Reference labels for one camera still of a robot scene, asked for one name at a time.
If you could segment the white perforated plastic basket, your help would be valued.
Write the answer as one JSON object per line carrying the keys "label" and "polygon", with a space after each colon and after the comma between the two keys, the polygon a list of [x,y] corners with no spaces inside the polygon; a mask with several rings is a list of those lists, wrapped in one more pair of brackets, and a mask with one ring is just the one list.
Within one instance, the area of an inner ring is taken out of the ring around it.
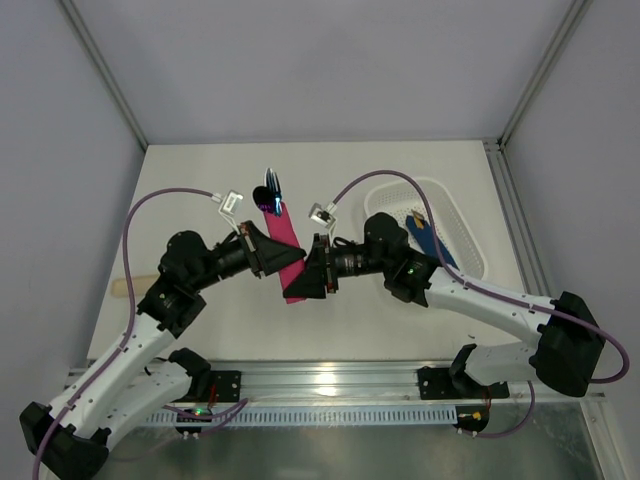
{"label": "white perforated plastic basket", "polygon": [[[489,271],[484,253],[449,190],[430,177],[417,177],[415,182],[426,195],[435,219],[435,231],[456,261],[457,269],[471,277],[484,279]],[[370,190],[365,196],[364,211],[366,218],[379,212],[387,213],[405,230],[406,216],[416,211],[432,226],[418,193],[405,180]],[[412,248],[422,252],[410,234],[408,240]]]}

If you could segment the purple metal spoon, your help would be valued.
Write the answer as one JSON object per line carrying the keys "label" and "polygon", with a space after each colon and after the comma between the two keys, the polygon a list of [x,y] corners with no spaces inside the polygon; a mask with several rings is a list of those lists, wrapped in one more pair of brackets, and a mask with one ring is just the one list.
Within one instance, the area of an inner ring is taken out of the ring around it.
{"label": "purple metal spoon", "polygon": [[263,213],[274,213],[275,209],[275,195],[265,185],[256,186],[252,192],[252,198],[256,207]]}

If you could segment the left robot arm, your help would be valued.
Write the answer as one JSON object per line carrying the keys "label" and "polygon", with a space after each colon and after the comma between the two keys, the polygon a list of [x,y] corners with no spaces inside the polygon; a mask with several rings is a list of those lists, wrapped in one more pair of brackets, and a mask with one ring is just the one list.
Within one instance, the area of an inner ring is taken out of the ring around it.
{"label": "left robot arm", "polygon": [[60,479],[91,479],[147,416],[189,392],[203,392],[209,364],[188,349],[171,354],[137,386],[131,383],[205,308],[203,289],[245,270],[268,276],[304,256],[303,249],[271,239],[250,221],[213,249],[193,231],[174,235],[158,279],[132,303],[118,340],[63,393],[47,404],[32,402],[20,414],[36,466]]}

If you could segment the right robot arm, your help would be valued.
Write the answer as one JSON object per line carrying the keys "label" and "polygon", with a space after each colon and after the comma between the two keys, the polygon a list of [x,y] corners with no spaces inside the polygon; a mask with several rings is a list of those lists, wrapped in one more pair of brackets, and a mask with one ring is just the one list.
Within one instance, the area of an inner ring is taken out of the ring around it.
{"label": "right robot arm", "polygon": [[455,312],[515,337],[509,344],[460,349],[447,375],[461,397],[534,380],[565,396],[586,394],[604,340],[583,299],[569,292],[557,300],[518,296],[467,280],[411,248],[407,231],[386,213],[366,220],[361,244],[315,235],[304,270],[283,295],[324,299],[337,292],[340,279],[369,274],[382,274],[384,288],[404,303]]}

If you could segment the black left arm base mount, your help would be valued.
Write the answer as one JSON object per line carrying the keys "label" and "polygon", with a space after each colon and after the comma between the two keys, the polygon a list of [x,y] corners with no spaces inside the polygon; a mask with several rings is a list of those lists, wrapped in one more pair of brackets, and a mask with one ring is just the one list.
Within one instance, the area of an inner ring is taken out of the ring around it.
{"label": "black left arm base mount", "polygon": [[240,400],[242,373],[239,370],[209,371],[201,399],[209,405]]}

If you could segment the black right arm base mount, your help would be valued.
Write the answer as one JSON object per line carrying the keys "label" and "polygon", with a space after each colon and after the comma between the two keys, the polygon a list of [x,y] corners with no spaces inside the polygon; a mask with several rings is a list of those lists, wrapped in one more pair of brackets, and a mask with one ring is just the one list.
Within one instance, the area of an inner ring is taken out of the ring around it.
{"label": "black right arm base mount", "polygon": [[452,377],[444,367],[422,367],[416,374],[421,400],[488,400],[510,396],[506,382],[482,386],[466,374]]}

